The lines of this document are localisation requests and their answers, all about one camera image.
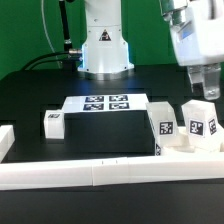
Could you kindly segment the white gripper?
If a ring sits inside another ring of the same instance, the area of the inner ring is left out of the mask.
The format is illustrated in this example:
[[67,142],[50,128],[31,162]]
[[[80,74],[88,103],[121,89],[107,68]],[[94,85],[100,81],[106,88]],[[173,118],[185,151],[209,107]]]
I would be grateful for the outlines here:
[[161,15],[169,24],[176,60],[180,66],[188,66],[192,93],[204,92],[207,100],[218,99],[219,63],[224,62],[224,0],[159,0],[159,3]]

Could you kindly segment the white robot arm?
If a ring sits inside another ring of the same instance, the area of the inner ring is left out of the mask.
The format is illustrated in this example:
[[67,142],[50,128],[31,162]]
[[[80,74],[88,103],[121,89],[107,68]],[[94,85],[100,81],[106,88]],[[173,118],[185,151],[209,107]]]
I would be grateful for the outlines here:
[[[78,68],[99,80],[116,79],[134,67],[122,36],[121,0],[84,0],[87,38]],[[169,24],[176,60],[188,72],[192,87],[204,98],[220,97],[224,62],[224,0],[159,0]]]

